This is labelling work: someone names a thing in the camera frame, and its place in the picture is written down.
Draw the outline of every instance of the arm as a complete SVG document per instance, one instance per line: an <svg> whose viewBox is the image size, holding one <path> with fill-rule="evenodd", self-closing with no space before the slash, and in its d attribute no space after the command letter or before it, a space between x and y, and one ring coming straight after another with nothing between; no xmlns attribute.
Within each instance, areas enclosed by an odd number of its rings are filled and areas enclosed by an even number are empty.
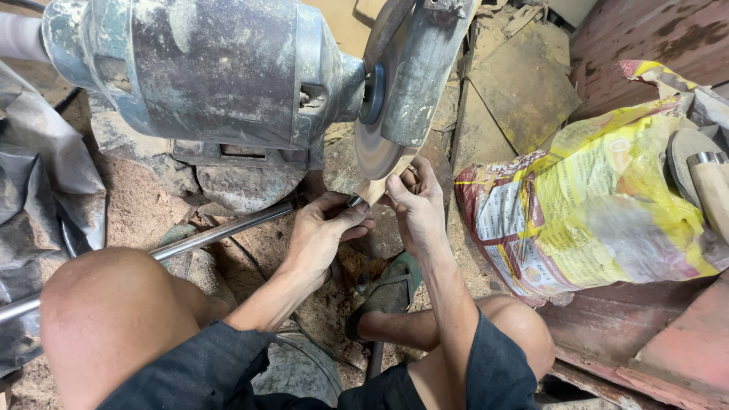
<svg viewBox="0 0 729 410"><path fill-rule="evenodd" d="M464 409L466 372L478 327L478 310L445 235L443 191L428 160L417 156L413 165L418 169L421 181L416 183L415 176L409 171L402 175L405 184L395 175L389 177L386 183L389 196L384 197L382 202L397 213L405 249L416 258L423 272L454 404L456 408Z"/></svg>
<svg viewBox="0 0 729 410"><path fill-rule="evenodd" d="M375 227L369 206L346 209L347 198L342 193L328 192L301 209L286 260L223 322L238 330L274 331L319 289L327 280L327 268L339 243L359 238ZM337 215L328 220L329 214Z"/></svg>

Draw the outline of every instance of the forearm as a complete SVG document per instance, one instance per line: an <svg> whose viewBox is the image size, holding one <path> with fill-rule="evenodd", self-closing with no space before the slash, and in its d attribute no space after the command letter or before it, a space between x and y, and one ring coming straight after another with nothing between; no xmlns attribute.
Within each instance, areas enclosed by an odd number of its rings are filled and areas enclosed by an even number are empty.
<svg viewBox="0 0 729 410"><path fill-rule="evenodd" d="M427 259L421 266L423 280L433 305L453 399L456 408L462 409L465 408L466 372L478 327L478 310L450 248L433 252Z"/></svg>
<svg viewBox="0 0 729 410"><path fill-rule="evenodd" d="M223 322L238 330L277 330L287 317L317 288L308 277L284 263L263 286Z"/></svg>

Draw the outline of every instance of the hand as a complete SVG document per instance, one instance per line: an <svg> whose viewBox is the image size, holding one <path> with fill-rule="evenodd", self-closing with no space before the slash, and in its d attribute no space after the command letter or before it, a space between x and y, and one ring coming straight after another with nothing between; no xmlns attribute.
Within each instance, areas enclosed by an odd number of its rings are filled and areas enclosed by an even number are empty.
<svg viewBox="0 0 729 410"><path fill-rule="evenodd" d="M375 228L370 207L362 203L348 208L348 198L343 193L327 192L296 214L289 254L279 271L306 275L313 290L324 284L324 272L337 255L339 243Z"/></svg>
<svg viewBox="0 0 729 410"><path fill-rule="evenodd" d="M413 159L413 165L418 170L420 182L410 170L401 177L391 175L385 182L387 194L380 203L395 211L405 250L421 262L444 252L450 255L451 247L445 235L443 190L435 179L433 168L420 155Z"/></svg>

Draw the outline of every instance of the polishing wheel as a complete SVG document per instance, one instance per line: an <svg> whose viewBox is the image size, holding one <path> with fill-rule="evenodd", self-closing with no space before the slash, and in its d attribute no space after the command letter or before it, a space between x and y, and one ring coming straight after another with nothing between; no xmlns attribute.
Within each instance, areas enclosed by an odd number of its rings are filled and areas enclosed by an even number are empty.
<svg viewBox="0 0 729 410"><path fill-rule="evenodd" d="M388 1L383 6L370 32L365 53L375 46L377 35L384 27L395 3L395 1ZM359 170L371 180L386 177L397 165L405 148L384 139L381 136L381 126L383 113L387 107L391 87L397 73L397 65L405 46L405 38L408 35L410 14L382 52L374 69L368 74L362 111L354 124L354 152L357 156Z"/></svg>

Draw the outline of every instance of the buffing wheel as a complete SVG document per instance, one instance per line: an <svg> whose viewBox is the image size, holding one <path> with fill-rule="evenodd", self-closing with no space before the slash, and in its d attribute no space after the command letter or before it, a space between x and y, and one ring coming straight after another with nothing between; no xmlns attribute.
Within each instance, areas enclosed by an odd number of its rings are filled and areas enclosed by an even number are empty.
<svg viewBox="0 0 729 410"><path fill-rule="evenodd" d="M370 32L370 38L367 40L365 52L374 46L377 35L382 30L395 3L395 1L391 0L383 6ZM397 64L402 54L402 48L405 46L405 37L408 35L409 27L410 15L402 22L397 33L378 59L378 62L382 64L385 71L384 103L380 110L379 118L370 125L365 125L360 120L357 120L354 124L354 152L357 156L359 170L366 178L371 180L386 177L395 167L404 150L402 145L382 138L380 129L383 113L387 108L391 86L395 81Z"/></svg>

